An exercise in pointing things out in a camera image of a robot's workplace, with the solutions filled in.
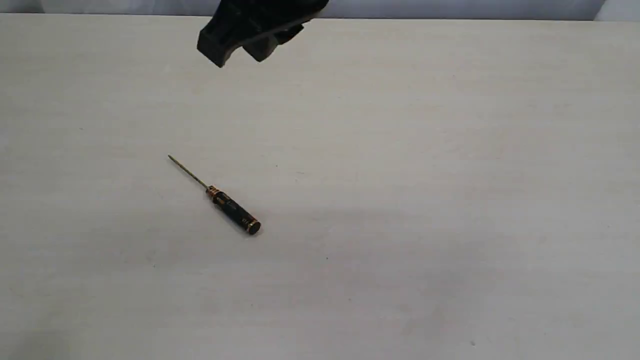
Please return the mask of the white backdrop sheet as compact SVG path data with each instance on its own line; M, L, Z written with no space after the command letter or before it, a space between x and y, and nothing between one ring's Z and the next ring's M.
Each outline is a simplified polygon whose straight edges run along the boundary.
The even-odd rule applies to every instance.
M3 0L2 13L212 16L217 0ZM541 19L630 21L637 0L330 0L329 19Z

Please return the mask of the black gold precision screwdriver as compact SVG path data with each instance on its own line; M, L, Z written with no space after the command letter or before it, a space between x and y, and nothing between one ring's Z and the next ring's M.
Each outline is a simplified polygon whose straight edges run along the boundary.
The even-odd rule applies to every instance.
M236 226L241 228L245 233L250 236L258 234L262 228L262 223L254 217L252 214L231 198L227 193L214 185L207 185L201 179L199 179L192 171L188 170L183 164L181 164L172 155L167 157L178 166L183 172L191 177L195 182L205 189L206 196L210 199L211 203L224 214L229 220L231 220Z

